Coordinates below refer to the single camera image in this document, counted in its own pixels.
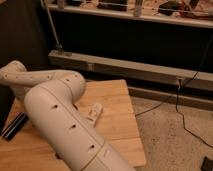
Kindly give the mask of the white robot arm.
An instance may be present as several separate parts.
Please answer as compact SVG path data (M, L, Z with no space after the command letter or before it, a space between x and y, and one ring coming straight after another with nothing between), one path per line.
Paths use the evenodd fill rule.
M71 171L135 171L75 107L84 77L70 70L29 71L19 61L0 68L32 124Z

